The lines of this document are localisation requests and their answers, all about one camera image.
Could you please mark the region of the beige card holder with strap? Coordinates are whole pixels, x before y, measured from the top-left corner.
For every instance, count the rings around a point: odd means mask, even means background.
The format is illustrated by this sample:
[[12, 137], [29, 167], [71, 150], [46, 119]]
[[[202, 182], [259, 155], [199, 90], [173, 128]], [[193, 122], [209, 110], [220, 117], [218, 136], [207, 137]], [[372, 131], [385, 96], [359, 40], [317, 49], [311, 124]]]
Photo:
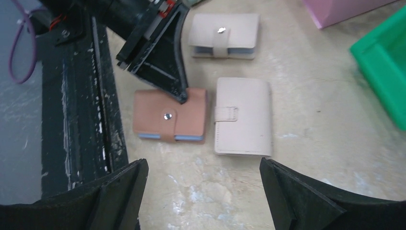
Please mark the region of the beige card holder with strap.
[[272, 111], [269, 82], [219, 78], [214, 108], [214, 151], [219, 155], [272, 155]]

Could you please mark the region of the brown card holder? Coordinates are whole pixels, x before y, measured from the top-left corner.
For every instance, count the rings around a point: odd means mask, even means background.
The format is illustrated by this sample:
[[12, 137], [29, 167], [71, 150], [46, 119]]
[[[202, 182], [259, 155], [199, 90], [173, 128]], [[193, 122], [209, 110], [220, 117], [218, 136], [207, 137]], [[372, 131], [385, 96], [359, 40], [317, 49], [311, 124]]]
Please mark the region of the brown card holder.
[[204, 142], [208, 93], [188, 88], [188, 100], [180, 104], [160, 90], [138, 90], [134, 94], [133, 131], [139, 138], [169, 143]]

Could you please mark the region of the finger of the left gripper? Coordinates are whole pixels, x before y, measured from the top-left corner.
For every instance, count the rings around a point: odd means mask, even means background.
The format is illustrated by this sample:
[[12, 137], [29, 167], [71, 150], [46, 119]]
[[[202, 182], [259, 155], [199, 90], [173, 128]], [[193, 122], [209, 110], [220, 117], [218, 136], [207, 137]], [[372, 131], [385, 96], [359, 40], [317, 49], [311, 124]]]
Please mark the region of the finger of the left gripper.
[[183, 3], [150, 3], [116, 55], [118, 66], [178, 103], [188, 99], [181, 33], [189, 9]]

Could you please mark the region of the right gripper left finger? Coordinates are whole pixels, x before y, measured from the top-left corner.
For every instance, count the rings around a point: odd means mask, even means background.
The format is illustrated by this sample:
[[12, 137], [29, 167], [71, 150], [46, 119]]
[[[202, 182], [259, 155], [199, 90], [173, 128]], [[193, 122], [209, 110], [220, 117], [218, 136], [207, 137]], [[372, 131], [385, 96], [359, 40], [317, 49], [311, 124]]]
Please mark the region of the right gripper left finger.
[[0, 206], [2, 230], [139, 230], [146, 159], [33, 204]]

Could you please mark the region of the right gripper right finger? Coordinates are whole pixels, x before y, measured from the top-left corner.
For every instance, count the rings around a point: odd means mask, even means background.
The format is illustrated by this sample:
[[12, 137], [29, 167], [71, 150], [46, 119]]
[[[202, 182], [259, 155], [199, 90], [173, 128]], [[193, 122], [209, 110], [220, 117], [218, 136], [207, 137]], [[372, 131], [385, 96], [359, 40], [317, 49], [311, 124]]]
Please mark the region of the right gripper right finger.
[[260, 175], [277, 230], [404, 230], [405, 201], [352, 193], [262, 158]]

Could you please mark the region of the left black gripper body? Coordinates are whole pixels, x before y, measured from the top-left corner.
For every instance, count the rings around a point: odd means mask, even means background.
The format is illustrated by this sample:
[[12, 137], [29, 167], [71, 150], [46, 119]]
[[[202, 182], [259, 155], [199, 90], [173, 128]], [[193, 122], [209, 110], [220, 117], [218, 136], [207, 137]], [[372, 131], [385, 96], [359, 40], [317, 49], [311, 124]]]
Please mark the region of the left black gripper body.
[[175, 0], [43, 0], [38, 13], [38, 34], [49, 31], [58, 42], [84, 37], [88, 20], [110, 28], [122, 39], [153, 40], [168, 29]]

